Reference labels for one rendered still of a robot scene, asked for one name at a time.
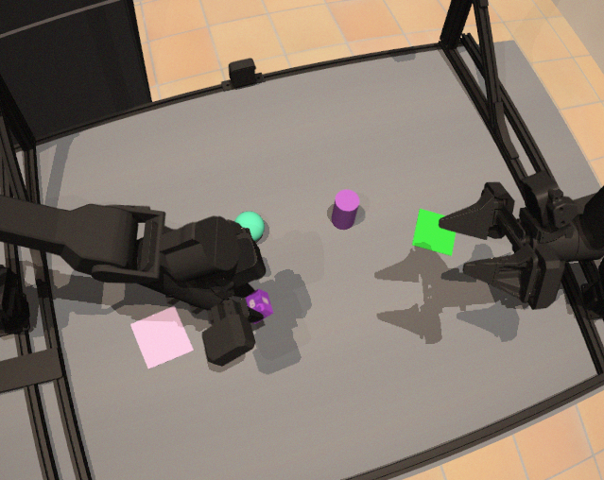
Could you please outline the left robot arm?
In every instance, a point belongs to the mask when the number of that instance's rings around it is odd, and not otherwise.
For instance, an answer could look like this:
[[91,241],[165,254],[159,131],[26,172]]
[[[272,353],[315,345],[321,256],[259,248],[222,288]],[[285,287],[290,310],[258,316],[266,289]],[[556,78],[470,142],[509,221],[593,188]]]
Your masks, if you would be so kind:
[[[567,229],[572,228],[570,222],[574,219],[578,228],[578,252],[571,262],[589,260],[583,261],[587,264],[604,256],[604,185],[587,202],[583,214],[578,214],[577,204],[570,197],[564,197],[559,185],[543,170],[521,179],[520,187],[526,207],[520,208],[519,217],[522,209],[527,209],[536,222],[545,228],[539,231],[540,243],[565,235]],[[596,285],[581,285],[588,319],[604,317],[604,258],[598,270],[600,280]]]

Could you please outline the green ball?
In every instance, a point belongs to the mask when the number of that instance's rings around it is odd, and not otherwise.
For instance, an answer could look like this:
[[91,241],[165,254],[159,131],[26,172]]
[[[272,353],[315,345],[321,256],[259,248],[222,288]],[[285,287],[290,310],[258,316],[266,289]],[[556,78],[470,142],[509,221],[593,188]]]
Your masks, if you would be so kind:
[[239,223],[242,228],[249,228],[252,239],[257,241],[264,233],[265,223],[263,218],[255,212],[244,212],[240,214],[235,222]]

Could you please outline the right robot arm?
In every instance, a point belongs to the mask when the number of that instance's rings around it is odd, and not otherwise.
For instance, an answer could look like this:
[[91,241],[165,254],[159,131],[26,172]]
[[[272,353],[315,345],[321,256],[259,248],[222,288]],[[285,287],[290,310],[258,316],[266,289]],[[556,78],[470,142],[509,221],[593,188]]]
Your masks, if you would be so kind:
[[[232,287],[265,276],[249,228],[221,216],[176,230],[164,221],[165,212],[149,206],[87,204],[69,211],[0,195],[0,242],[59,255],[104,283],[138,283],[173,295],[185,282],[204,277],[227,300]],[[137,240],[138,223],[145,230]],[[0,337],[30,329],[26,294],[15,293],[17,280],[0,265]]]

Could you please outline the green rectangle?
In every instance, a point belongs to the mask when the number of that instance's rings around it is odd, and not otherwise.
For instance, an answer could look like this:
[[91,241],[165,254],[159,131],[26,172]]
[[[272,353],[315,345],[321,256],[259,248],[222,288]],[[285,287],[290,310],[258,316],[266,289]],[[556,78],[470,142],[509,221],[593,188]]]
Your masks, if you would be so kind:
[[412,246],[452,256],[456,233],[438,226],[444,216],[420,209]]

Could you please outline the pink square pad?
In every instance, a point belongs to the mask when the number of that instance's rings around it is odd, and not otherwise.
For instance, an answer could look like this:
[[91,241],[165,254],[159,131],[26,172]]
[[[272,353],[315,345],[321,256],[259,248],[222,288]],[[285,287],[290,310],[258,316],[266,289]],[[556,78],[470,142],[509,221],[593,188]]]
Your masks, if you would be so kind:
[[130,326],[149,369],[193,351],[175,306]]

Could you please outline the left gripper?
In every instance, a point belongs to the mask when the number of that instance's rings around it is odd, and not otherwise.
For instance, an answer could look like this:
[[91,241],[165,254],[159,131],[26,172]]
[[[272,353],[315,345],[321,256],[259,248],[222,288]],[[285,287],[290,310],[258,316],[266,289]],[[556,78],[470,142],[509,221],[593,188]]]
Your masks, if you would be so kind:
[[545,228],[527,209],[515,218],[515,201],[500,182],[486,182],[484,188],[477,203],[440,218],[439,227],[484,240],[506,235],[514,254],[465,263],[463,272],[528,302],[532,310],[549,307],[556,300],[565,262],[571,262],[578,252],[575,220],[565,235],[540,243],[539,231]]

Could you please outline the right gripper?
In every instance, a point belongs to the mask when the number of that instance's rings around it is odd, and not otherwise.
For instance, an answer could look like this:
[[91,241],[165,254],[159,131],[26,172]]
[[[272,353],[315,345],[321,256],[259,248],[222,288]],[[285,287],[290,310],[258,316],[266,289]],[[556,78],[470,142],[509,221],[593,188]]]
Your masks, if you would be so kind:
[[190,304],[191,312],[198,314],[207,310],[212,326],[202,332],[202,339],[208,362],[221,367],[252,350],[255,338],[251,323],[264,318],[264,315],[249,308],[246,298],[255,290],[246,283],[233,287],[234,296],[243,298],[238,302],[223,299],[208,285],[204,277],[185,282],[173,295],[165,295],[166,302],[174,305],[178,301]]

